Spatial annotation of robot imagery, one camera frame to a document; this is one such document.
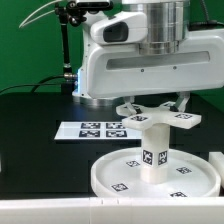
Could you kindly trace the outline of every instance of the black mount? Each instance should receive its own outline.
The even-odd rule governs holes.
[[[90,14],[97,14],[99,11],[109,11],[113,9],[113,2],[79,2],[70,1],[65,7],[55,4],[55,14],[63,17],[63,22],[69,22],[72,26],[77,27],[82,22],[86,21],[84,15],[89,12]]]
[[[55,14],[58,16],[61,24],[62,42],[63,42],[63,57],[64,57],[64,78],[72,84],[78,82],[77,75],[72,74],[72,67],[70,64],[69,55],[69,42],[68,42],[68,23],[73,27],[79,26],[81,23],[87,20],[84,15],[89,12],[91,14],[97,14],[99,11],[108,11],[113,9],[112,2],[79,2],[70,1],[67,5],[60,6],[59,3],[55,4]]]

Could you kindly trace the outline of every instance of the black table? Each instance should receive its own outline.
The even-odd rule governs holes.
[[[175,94],[136,97],[155,107]],[[208,158],[224,151],[224,114],[193,95],[186,112],[201,114],[191,130],[171,128],[170,147]],[[102,155],[140,146],[139,140],[54,140],[61,121],[120,121],[115,107],[79,105],[59,93],[12,93],[0,96],[0,199],[93,196],[90,169]]]

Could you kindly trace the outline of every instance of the black cable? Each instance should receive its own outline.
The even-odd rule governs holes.
[[[45,83],[45,82],[47,82],[47,81],[50,81],[50,80],[53,80],[53,79],[60,79],[60,78],[64,78],[64,76],[63,75],[55,75],[55,76],[50,76],[50,77],[47,77],[47,78],[44,78],[44,79],[42,79],[41,81],[39,81],[37,84],[42,84],[42,83]],[[36,90],[37,90],[37,88],[39,88],[39,86],[38,85],[35,85],[32,89],[31,89],[31,93],[34,93]]]
[[[224,23],[218,22],[217,20],[209,20],[206,22],[193,22],[193,23],[190,23],[189,30],[194,31],[194,30],[201,30],[201,29],[213,29],[218,26],[224,27]]]
[[[208,13],[208,8],[205,3],[205,0],[200,0],[200,4],[201,4],[202,11],[204,13],[204,16],[205,16],[205,21],[209,21],[209,13]]]
[[[20,88],[20,87],[30,87],[30,86],[56,86],[56,85],[61,85],[63,84],[61,83],[41,83],[41,84],[22,84],[22,85],[16,85],[16,86],[10,86],[7,87],[5,89],[0,90],[0,94],[2,94],[3,92],[9,90],[9,89],[14,89],[14,88]]]

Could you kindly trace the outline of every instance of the white platform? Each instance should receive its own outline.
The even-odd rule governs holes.
[[[95,162],[91,185],[99,197],[205,197],[218,196],[221,178],[205,160],[169,150],[168,177],[162,184],[141,179],[141,148],[109,153]]]
[[[122,122],[61,122],[55,140],[141,139],[141,132]]]

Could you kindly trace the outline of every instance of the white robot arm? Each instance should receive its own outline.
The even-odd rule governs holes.
[[[123,4],[123,12],[91,26],[82,67],[91,97],[223,86],[224,31],[188,32],[189,1]]]

